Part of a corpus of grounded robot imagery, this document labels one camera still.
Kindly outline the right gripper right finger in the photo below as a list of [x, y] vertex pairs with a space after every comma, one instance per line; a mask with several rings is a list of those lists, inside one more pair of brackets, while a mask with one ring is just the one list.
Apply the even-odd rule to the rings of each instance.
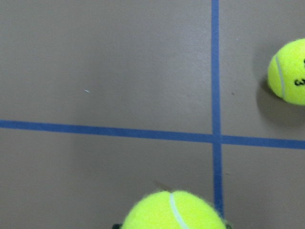
[[233, 229], [233, 227], [232, 227], [232, 224], [231, 224], [231, 223], [229, 223], [228, 221], [225, 221], [224, 223], [225, 223], [225, 227], [226, 227], [226, 229]]

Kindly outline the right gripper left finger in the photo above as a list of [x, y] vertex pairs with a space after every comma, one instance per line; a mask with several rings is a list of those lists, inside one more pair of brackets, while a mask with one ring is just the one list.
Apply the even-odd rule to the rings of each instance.
[[122, 224], [114, 224], [112, 226], [112, 229], [121, 229], [121, 227], [122, 227]]

